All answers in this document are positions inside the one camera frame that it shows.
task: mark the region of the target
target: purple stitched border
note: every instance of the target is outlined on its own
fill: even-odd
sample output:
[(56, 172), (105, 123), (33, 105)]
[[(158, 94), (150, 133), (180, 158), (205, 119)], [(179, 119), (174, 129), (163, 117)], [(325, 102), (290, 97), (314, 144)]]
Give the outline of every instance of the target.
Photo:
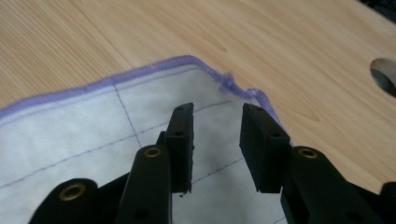
[(41, 94), (41, 95), (22, 99), (13, 105), (0, 109), (0, 119), (3, 119), (9, 115), (12, 115), (15, 112), (18, 112), (20, 110), (23, 110), (31, 106), (43, 105), (46, 103), (69, 99), (92, 91), (97, 91), (108, 86), (113, 86), (118, 83), (125, 82), (131, 79), (144, 77), (155, 72), (171, 69), (182, 65), (188, 65), (188, 64), (196, 64), (200, 66), (217, 82), (219, 82), (222, 88), (226, 91), (231, 91), (234, 94), (244, 99), (251, 99), (255, 97), (259, 101), (261, 107), (266, 109), (274, 117), (274, 119), (276, 119), (276, 121), (279, 122), (279, 118), (277, 117), (274, 109), (270, 105), (268, 97), (265, 95), (263, 91), (257, 89), (243, 90), (235, 84), (233, 77), (231, 75), (223, 75), (218, 71), (214, 70), (213, 68), (209, 67), (200, 59), (190, 55), (178, 56), (162, 62), (136, 68), (124, 72), (122, 74), (106, 77), (91, 84), (88, 84), (84, 87), (73, 88), (73, 89), (68, 89), (65, 91), (58, 91), (53, 93), (46, 93), (46, 94)]

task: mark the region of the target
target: cloth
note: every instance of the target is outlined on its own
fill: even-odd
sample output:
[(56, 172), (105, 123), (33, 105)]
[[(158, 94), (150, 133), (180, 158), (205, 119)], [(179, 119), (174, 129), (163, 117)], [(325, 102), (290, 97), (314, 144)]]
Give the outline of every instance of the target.
[(189, 102), (192, 193), (173, 195), (174, 223), (286, 223), (280, 196), (256, 192), (239, 147), (243, 103), (278, 121), (274, 109), (262, 91), (240, 89), (192, 56), (0, 110), (0, 223), (27, 223), (66, 180), (101, 187), (126, 174), (136, 151), (155, 144), (173, 109)]

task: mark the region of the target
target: towel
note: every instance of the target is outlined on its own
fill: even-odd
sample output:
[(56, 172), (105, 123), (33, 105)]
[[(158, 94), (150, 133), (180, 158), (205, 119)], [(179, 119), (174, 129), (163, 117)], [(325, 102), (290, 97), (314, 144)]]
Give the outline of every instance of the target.
[(256, 192), (239, 148), (243, 103), (279, 122), (263, 91), (241, 89), (180, 56), (0, 110), (0, 223), (28, 223), (59, 184), (98, 187), (128, 173), (173, 109), (194, 103), (192, 193), (173, 195), (174, 223), (286, 223), (280, 196)]

